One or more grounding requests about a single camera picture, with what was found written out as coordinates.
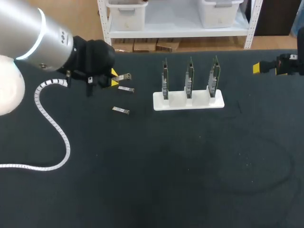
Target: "shelf unit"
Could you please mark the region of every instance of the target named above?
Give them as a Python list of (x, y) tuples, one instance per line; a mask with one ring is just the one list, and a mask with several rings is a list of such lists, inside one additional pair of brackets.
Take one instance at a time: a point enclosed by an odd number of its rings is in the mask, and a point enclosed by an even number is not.
[(240, 9), (232, 27), (203, 28), (197, 10), (197, 0), (149, 0), (143, 31), (118, 31), (107, 18), (106, 0), (97, 0), (104, 40), (112, 38), (183, 38), (247, 36), (245, 49), (250, 49), (263, 0), (251, 0), (251, 19), (248, 23)]

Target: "black table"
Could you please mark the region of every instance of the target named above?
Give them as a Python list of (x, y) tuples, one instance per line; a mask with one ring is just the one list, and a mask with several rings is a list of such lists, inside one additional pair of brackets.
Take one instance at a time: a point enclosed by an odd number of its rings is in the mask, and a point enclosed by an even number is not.
[[(287, 52), (118, 55), (133, 95), (110, 88), (87, 98), (81, 82), (45, 89), (41, 102), (69, 137), (71, 157), (51, 172), (0, 170), (0, 227), (303, 227), (304, 78), (252, 75), (259, 60)], [(203, 89), (216, 54), (224, 109), (153, 110), (162, 60), (170, 90), (182, 90), (192, 56), (194, 89)], [(0, 117), (0, 162), (56, 164), (64, 144), (33, 94), (62, 75), (18, 66), (26, 95)]]

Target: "white storage box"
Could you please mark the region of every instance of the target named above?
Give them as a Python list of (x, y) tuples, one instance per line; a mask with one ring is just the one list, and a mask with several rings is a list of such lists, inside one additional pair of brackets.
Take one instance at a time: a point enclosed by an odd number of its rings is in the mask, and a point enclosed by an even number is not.
[(107, 7), (112, 15), (111, 26), (116, 31), (143, 30), (147, 5), (147, 2), (141, 0), (108, 0)]
[(244, 0), (198, 0), (204, 28), (231, 27)]

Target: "white holder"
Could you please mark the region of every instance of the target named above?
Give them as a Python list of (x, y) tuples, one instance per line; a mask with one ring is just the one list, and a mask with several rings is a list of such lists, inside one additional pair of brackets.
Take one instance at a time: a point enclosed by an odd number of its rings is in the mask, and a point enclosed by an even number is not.
[(216, 91), (215, 97), (210, 97), (209, 89), (193, 90), (192, 99), (187, 99), (186, 91), (169, 92), (169, 99), (164, 100), (162, 92), (153, 94), (155, 111), (223, 108), (225, 106), (222, 92)]

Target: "yellow object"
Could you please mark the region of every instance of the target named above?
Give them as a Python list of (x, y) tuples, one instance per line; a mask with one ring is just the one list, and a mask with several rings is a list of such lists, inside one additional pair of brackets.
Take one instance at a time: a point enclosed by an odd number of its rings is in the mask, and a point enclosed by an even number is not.
[[(278, 75), (278, 74), (276, 73), (276, 69), (275, 69), (275, 75)], [(282, 74), (282, 75), (288, 75), (288, 74)]]
[(260, 63), (257, 63), (253, 65), (253, 74), (259, 74), (260, 73)]
[[(115, 72), (114, 69), (112, 69), (112, 75), (118, 76), (118, 74)], [(112, 80), (111, 86), (116, 86), (116, 85), (118, 85), (118, 82)]]

